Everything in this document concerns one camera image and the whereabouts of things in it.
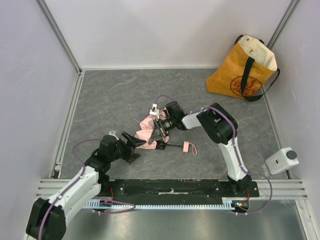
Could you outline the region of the pink folding umbrella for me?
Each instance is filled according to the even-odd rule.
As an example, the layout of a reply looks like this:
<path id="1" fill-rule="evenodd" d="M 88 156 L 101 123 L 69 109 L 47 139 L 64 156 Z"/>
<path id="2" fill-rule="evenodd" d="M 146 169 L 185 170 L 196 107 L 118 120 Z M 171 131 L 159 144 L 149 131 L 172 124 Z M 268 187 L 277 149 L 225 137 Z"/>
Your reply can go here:
<path id="1" fill-rule="evenodd" d="M 165 120 L 168 118 L 168 114 L 166 113 L 166 108 L 164 109 L 159 109 L 159 119 L 160 120 Z M 148 144 L 148 141 L 151 137 L 152 131 L 154 129 L 154 120 L 158 120 L 156 116 L 154 115 L 148 115 L 144 120 L 142 120 L 139 125 L 140 125 L 140 130 L 138 130 L 135 133 L 135 137 L 141 140 L 145 140 L 146 144 L 137 147 L 138 149 L 143 149 L 143 150 L 156 150 L 156 140 L 152 144 Z M 167 143 L 166 147 L 178 147 L 182 149 L 183 153 L 188 153 L 190 148 L 191 152 L 194 156 L 198 154 L 196 146 L 189 142 L 189 141 L 184 141 L 183 144 L 169 144 Z"/>

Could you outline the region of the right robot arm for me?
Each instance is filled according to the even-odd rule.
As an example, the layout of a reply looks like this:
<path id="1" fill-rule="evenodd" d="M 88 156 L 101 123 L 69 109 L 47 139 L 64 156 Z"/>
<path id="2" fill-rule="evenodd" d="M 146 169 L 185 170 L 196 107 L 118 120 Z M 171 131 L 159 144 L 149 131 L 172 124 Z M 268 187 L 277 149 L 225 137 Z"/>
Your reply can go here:
<path id="1" fill-rule="evenodd" d="M 227 178 L 232 191 L 239 193 L 246 191 L 252 178 L 243 163 L 238 147 L 236 120 L 217 102 L 198 112 L 185 113 L 177 101 L 171 101 L 165 106 L 164 118 L 160 117 L 157 105 L 153 104 L 151 115 L 156 115 L 153 120 L 153 130 L 149 142 L 164 140 L 169 131 L 176 128 L 186 131 L 201 127 L 208 137 L 218 144 L 227 166 Z"/>

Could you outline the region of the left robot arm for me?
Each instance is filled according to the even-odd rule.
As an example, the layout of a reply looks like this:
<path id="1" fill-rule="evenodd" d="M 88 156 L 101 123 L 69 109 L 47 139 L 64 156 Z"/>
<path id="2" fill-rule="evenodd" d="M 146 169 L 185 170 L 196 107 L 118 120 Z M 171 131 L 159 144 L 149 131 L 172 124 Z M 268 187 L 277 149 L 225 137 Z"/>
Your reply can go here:
<path id="1" fill-rule="evenodd" d="M 63 188 L 49 198 L 38 198 L 32 205 L 26 226 L 26 234 L 36 240 L 61 240 L 67 227 L 85 204 L 97 196 L 102 186 L 107 186 L 106 174 L 112 162 L 122 159 L 133 163 L 140 154 L 135 149 L 146 144 L 127 132 L 121 134 L 123 141 L 110 132 L 105 135 L 82 168 Z"/>

